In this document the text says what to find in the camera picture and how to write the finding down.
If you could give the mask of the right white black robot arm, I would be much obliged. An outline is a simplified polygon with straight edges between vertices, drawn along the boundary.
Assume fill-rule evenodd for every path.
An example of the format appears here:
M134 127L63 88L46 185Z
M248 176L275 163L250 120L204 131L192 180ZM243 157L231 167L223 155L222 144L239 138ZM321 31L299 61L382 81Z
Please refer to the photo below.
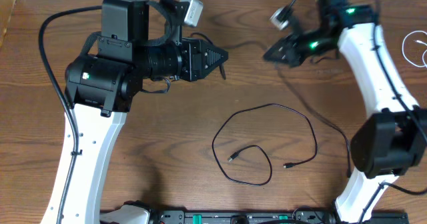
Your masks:
M389 187L417 166L426 150L426 110L407 90L385 44L380 6L348 0L316 0L320 26L304 31L291 5L278 9L271 22L291 33L272 45L266 61L300 66L307 58L335 50L356 78L367 120L353 136L354 164L348 184L334 202L335 220L363 223Z

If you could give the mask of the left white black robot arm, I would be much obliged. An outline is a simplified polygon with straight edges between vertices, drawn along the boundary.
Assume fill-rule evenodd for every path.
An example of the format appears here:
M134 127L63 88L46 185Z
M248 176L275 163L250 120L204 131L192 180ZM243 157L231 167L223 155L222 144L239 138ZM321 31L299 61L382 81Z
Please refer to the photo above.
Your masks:
M143 81L194 82L223 69L227 51L184 37L203 10L199 0L103 0L101 30L89 35L57 89L65 135L44 223L155 223L139 201L101 211L117 137Z

